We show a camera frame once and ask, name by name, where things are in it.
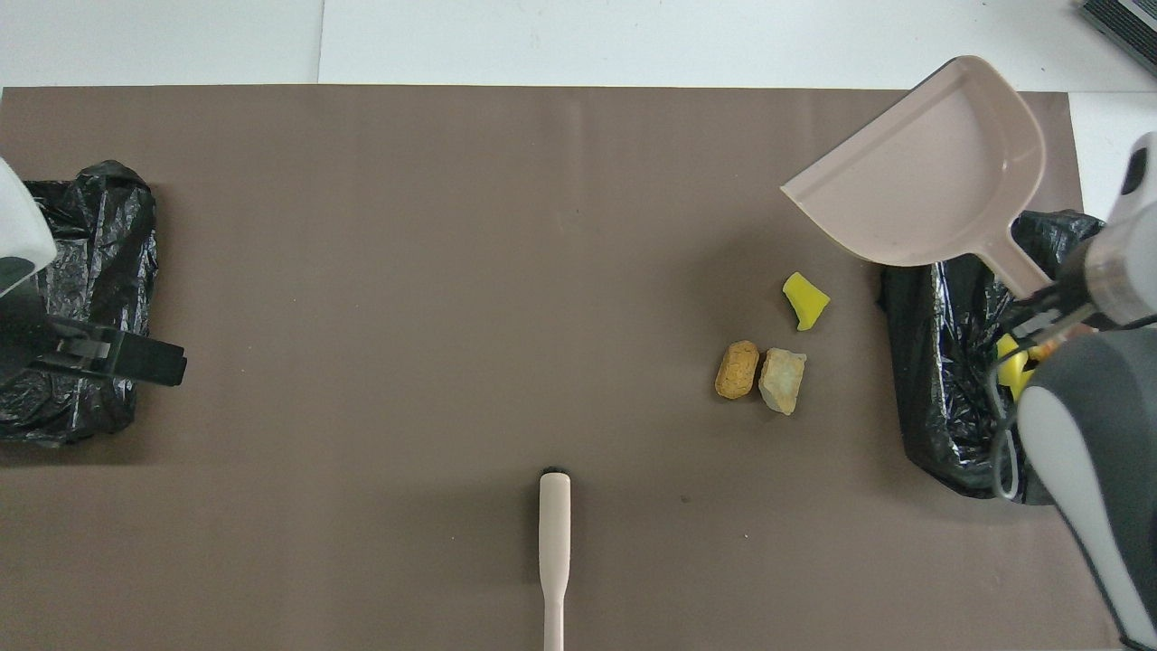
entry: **dustpan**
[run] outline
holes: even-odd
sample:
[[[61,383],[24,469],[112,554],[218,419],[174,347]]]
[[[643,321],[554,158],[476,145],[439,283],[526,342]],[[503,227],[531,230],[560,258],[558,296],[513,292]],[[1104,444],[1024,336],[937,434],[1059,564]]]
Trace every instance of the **dustpan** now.
[[[958,57],[782,190],[860,257],[916,266],[975,253],[1027,297],[1051,280],[1009,227],[1044,170],[1029,106],[987,61]]]

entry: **plastic bag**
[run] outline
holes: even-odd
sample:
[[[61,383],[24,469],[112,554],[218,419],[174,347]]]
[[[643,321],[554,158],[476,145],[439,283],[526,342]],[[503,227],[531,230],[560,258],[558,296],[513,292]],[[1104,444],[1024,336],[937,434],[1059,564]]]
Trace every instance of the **plastic bag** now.
[[[1012,238],[1049,275],[1100,220],[1074,210],[1025,210]],[[997,423],[985,395],[1001,318],[1012,295],[980,258],[885,267],[879,304],[887,312],[892,375],[904,450],[913,464],[956,493],[994,497],[990,460]],[[1005,395],[1010,405],[1010,397]],[[1016,502],[1051,498],[1023,459]]]
[[[25,183],[49,222],[57,258],[35,276],[47,312],[148,336],[156,275],[156,201],[116,161],[75,180]],[[133,422],[131,380],[25,371],[0,387],[0,441],[44,445],[117,432]]]

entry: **rock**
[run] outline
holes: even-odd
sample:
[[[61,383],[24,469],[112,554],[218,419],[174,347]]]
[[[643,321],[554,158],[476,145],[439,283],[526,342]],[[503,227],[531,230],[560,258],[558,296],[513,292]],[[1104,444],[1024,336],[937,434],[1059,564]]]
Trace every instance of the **rock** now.
[[[759,377],[759,393],[767,407],[787,416],[795,412],[804,362],[808,356],[803,354],[783,349],[767,352],[764,373]]]

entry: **brown mat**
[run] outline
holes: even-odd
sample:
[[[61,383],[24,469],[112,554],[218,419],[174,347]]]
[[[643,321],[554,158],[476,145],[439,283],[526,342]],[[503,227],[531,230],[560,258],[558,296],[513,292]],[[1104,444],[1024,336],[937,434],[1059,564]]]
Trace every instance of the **brown mat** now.
[[[1111,645],[1054,510],[904,458],[877,269],[778,190],[897,97],[6,89],[22,177],[153,184],[190,367],[119,436],[0,447],[3,648],[539,648],[552,464],[573,649]],[[1027,99],[1031,207],[1079,206],[1067,98]],[[808,354],[794,416],[714,395],[739,339]]]

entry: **sponge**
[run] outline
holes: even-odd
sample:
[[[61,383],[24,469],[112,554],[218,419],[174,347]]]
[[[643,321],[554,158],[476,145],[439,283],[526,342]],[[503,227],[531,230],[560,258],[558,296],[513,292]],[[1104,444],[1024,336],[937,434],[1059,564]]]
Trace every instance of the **sponge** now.
[[[1036,372],[1037,370],[1032,369],[1030,371],[1020,373],[1020,378],[1017,382],[1017,384],[1009,387],[1009,391],[1012,392],[1012,402],[1017,402],[1020,400],[1020,394],[1024,393],[1025,387],[1029,386],[1029,380],[1032,379],[1032,375]]]
[[[796,331],[801,333],[811,331],[820,312],[832,301],[827,294],[809,282],[798,271],[788,275],[787,281],[783,282],[783,293],[791,302],[791,308],[796,310],[796,318],[799,319]]]
[[[1003,335],[1000,340],[996,340],[996,357],[1001,358],[1005,355],[1015,352],[1017,349],[1016,340],[1009,335]],[[1026,352],[1018,353],[1014,355],[1008,362],[1001,364],[1000,371],[996,373],[997,382],[1005,387],[1024,387],[1027,382],[1022,378],[1024,376],[1024,365],[1029,363],[1029,354]]]

